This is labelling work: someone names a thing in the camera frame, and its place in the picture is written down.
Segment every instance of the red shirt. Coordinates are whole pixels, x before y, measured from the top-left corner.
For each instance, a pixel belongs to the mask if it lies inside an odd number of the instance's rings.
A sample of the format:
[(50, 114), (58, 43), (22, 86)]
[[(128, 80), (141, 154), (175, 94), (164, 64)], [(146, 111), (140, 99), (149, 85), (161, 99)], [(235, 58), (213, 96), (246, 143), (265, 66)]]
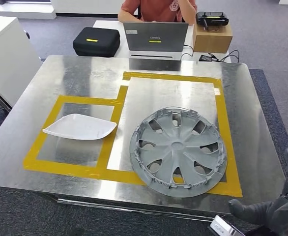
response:
[[(195, 0), (188, 1), (197, 10)], [(178, 0), (125, 0), (121, 8), (133, 15), (139, 5), (142, 21), (181, 22), (182, 20)]]

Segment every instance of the yellow tape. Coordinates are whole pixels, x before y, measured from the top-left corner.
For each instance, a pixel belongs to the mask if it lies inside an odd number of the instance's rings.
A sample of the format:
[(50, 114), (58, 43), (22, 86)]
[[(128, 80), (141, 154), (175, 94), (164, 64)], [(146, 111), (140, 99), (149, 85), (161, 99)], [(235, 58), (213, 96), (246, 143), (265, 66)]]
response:
[[(121, 102), (118, 106), (115, 106), (111, 121), (115, 122), (117, 124), (119, 123), (121, 114), (122, 113), (123, 102), (127, 96), (127, 86), (121, 86), (120, 91), (118, 95), (117, 100)], [(100, 153), (99, 154), (98, 161), (97, 163), (97, 168), (101, 170), (107, 169), (108, 161), (109, 160), (110, 153), (112, 152), (112, 145), (114, 144), (115, 134), (117, 133), (118, 126), (108, 135), (107, 137), (103, 139), (103, 147), (101, 148)]]
[(97, 39), (89, 39), (89, 38), (87, 38), (86, 41), (87, 41), (87, 42), (94, 42), (94, 43), (98, 42), (98, 40), (97, 40)]
[[(208, 193), (242, 197), (231, 136), (229, 130), (227, 110), (225, 105), (223, 89), (220, 79), (139, 72), (124, 72), (123, 75), (124, 80), (130, 80), (131, 77), (213, 83), (215, 88), (219, 89), (220, 93), (219, 93), (219, 95), (216, 96), (216, 102), (219, 131), (222, 138), (225, 141), (228, 153), (228, 164), (225, 172), (227, 182), (219, 182)], [(45, 122), (42, 129), (54, 123), (64, 103), (113, 106), (114, 110), (112, 111), (111, 121), (118, 124), (122, 113), (123, 105), (127, 96), (127, 88), (127, 86), (121, 86), (117, 99), (59, 96)], [(118, 128), (115, 128), (112, 133), (103, 139), (103, 147), (98, 157), (97, 164), (95, 167), (36, 160), (36, 157), (47, 137), (47, 134), (43, 133), (42, 130), (25, 157), (23, 166), (25, 169), (31, 171), (145, 185), (135, 172), (106, 169), (117, 129)], [(179, 177), (176, 178), (175, 181), (177, 183), (183, 182), (182, 178)]]

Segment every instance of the laptop lid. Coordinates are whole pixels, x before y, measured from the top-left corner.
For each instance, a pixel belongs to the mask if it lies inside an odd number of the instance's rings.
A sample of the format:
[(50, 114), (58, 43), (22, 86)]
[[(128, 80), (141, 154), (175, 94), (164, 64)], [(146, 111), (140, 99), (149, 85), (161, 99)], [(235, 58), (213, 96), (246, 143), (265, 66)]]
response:
[(130, 51), (182, 52), (188, 23), (124, 22)]

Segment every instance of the stainless steel tabletop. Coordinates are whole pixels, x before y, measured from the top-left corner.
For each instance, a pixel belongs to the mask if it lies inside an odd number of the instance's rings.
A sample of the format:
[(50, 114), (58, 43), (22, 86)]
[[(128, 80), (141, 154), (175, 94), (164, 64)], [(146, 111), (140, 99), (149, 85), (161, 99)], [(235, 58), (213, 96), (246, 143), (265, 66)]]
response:
[[(202, 76), (222, 80), (237, 169), (245, 204), (274, 200), (281, 191), (284, 175), (245, 64), (145, 59), (50, 56), (0, 127), (0, 186), (93, 200), (142, 206), (173, 207), (228, 213), (232, 196), (203, 194), (173, 198), (146, 186), (51, 170), (26, 170), (23, 160), (33, 147), (60, 95), (116, 99), (121, 86), (128, 86), (107, 169), (132, 171), (129, 144), (144, 118), (163, 107), (196, 110), (219, 127), (213, 84), (191, 81), (124, 81), (124, 72)], [(66, 102), (57, 118), (80, 113), (110, 120), (114, 106)], [(74, 141), (46, 136), (37, 160), (93, 167), (97, 165), (103, 141)]]

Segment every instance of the floor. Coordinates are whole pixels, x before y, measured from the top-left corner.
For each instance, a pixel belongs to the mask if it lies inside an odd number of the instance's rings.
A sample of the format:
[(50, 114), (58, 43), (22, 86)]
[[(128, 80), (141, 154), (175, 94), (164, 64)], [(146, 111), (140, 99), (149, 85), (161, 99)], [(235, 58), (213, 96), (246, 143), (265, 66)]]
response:
[[(198, 11), (224, 11), (231, 20), (240, 62), (264, 70), (288, 133), (288, 6), (278, 0), (197, 0)], [(75, 55), (72, 41), (96, 18), (57, 17), (20, 19), (42, 58)], [(0, 117), (5, 114), (0, 110)], [(210, 235), (207, 225), (194, 221), (57, 206), (34, 193), (0, 189), (0, 235)], [(242, 229), (252, 226), (241, 224)]]

